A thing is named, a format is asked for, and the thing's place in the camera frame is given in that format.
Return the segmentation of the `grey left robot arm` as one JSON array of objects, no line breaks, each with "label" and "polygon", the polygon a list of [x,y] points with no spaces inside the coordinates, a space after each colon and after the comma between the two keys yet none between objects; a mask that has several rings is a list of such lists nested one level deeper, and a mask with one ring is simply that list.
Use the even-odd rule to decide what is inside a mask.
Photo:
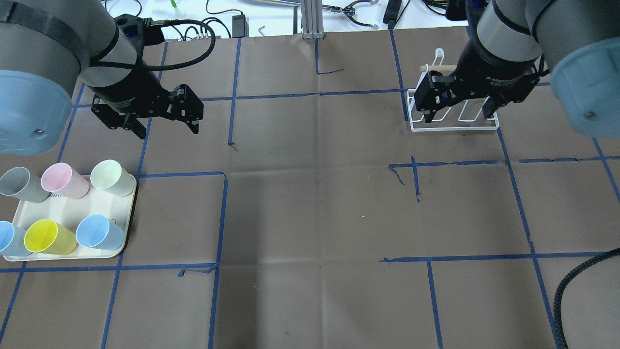
[{"label": "grey left robot arm", "polygon": [[164,89],[156,71],[193,66],[149,65],[144,47],[164,42],[162,29],[182,20],[130,14],[112,17],[96,0],[3,0],[0,3],[1,152],[33,156],[59,141],[82,81],[93,92],[92,113],[106,128],[146,136],[142,118],[161,117],[199,132],[203,102],[186,84]]}]

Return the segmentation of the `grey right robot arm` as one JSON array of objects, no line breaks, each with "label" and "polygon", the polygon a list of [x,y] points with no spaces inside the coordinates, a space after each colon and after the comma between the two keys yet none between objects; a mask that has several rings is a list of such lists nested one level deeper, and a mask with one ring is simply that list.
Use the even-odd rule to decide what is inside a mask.
[{"label": "grey right robot arm", "polygon": [[441,109],[484,99],[490,119],[549,75],[576,132],[618,137],[619,11],[617,0],[450,0],[447,19],[467,20],[472,34],[453,72],[423,74],[416,111],[430,123]]}]

